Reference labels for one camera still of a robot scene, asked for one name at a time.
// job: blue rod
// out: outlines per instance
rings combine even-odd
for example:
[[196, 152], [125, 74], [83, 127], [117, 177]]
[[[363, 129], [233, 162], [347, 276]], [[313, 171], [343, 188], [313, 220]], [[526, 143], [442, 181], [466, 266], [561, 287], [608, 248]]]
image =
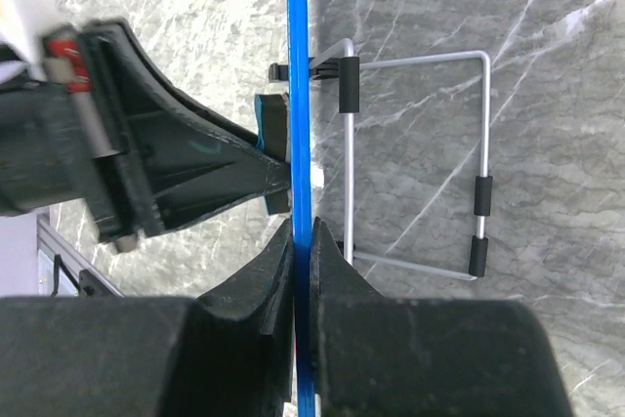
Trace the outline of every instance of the blue rod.
[[289, 126], [295, 254], [297, 409], [314, 417], [314, 384], [309, 339], [309, 292], [313, 209], [311, 204], [311, 117], [309, 102], [308, 0], [286, 0], [289, 50]]

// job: gray marble surface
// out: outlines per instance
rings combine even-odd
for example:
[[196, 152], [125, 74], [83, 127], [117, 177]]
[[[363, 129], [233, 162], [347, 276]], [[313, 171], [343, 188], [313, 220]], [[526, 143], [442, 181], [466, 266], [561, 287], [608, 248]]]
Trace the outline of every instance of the gray marble surface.
[[[285, 57], [284, 0], [58, 0], [75, 21], [126, 16], [174, 83], [254, 128], [252, 97]], [[512, 298], [546, 326], [580, 416], [625, 415], [625, 0], [311, 0], [312, 52], [352, 38], [362, 60], [467, 49], [493, 58], [485, 279], [356, 262], [399, 297]], [[325, 185], [316, 213], [342, 234], [343, 134], [334, 85], [312, 86]], [[478, 170], [479, 64], [362, 75], [356, 119], [358, 249], [463, 271]], [[123, 290], [198, 294], [279, 224], [252, 201], [133, 254], [98, 246], [78, 202], [60, 230]]]

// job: black rubber sleeve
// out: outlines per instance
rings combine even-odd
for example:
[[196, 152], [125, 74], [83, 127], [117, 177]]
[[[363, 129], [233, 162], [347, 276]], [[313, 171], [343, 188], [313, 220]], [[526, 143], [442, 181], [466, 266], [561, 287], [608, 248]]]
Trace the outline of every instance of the black rubber sleeve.
[[492, 176], [476, 176], [476, 197], [473, 213], [481, 217], [490, 216], [492, 197]]
[[488, 238], [474, 236], [471, 240], [471, 256], [469, 257], [469, 274], [484, 277], [486, 273], [486, 256], [488, 254]]
[[360, 112], [360, 58], [339, 59], [339, 112]]

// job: black clamp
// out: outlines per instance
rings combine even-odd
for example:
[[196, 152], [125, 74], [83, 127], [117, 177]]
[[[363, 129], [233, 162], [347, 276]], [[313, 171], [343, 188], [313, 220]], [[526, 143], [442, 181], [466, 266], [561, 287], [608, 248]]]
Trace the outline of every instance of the black clamp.
[[[311, 80], [332, 80], [339, 78], [339, 59], [328, 59], [325, 63], [311, 68]], [[272, 63], [269, 70], [270, 83], [288, 82], [289, 66], [285, 63]]]

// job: red marking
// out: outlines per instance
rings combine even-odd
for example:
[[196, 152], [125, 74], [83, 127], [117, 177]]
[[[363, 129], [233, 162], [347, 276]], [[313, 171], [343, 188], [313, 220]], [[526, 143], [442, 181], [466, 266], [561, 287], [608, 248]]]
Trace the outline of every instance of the red marking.
[[76, 78], [67, 83], [69, 93], [84, 93], [93, 89], [87, 66], [80, 56], [80, 50], [75, 41], [54, 39], [48, 41], [46, 45], [52, 56], [67, 59], [71, 63]]

